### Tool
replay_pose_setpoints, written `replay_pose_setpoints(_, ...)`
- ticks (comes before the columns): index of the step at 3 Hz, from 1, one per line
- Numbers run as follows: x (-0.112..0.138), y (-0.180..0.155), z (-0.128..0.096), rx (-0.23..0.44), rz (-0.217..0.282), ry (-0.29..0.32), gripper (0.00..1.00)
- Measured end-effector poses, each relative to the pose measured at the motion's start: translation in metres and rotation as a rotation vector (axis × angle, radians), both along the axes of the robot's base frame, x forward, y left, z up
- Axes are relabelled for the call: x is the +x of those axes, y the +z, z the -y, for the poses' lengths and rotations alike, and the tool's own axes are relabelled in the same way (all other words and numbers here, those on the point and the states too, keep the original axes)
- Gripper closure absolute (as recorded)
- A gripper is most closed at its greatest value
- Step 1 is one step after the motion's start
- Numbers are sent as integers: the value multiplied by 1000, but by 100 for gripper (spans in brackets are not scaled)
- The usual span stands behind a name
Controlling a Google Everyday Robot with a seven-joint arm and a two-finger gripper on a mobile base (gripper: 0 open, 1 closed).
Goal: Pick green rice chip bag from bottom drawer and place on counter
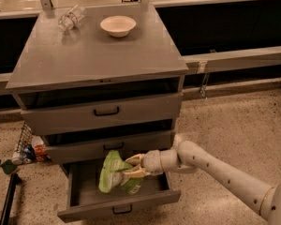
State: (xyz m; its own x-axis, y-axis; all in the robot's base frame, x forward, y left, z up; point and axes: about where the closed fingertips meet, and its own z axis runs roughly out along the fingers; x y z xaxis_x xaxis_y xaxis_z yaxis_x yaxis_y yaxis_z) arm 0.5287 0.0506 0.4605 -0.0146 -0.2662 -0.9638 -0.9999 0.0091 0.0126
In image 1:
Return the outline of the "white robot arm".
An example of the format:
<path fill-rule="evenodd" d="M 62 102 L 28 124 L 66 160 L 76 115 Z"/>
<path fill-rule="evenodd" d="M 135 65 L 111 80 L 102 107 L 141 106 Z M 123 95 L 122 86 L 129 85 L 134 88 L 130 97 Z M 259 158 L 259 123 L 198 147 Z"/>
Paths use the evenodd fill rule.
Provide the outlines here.
<path fill-rule="evenodd" d="M 141 178 L 166 172 L 190 173 L 197 168 L 210 174 L 251 210 L 268 222 L 281 225 L 281 183 L 271 186 L 213 157 L 191 141 L 169 150 L 151 150 L 126 159 L 133 166 L 125 175 Z"/>

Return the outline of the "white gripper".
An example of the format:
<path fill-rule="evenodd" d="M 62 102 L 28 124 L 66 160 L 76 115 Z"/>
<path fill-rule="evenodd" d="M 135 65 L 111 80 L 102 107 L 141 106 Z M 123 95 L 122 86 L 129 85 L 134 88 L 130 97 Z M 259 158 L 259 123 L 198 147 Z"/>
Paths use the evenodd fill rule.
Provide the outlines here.
<path fill-rule="evenodd" d="M 153 150 L 144 154 L 137 154 L 126 159 L 126 162 L 133 167 L 130 170 L 123 171 L 123 174 L 130 178 L 143 178 L 149 174 L 152 176 L 160 175 L 163 173 L 160 151 Z"/>

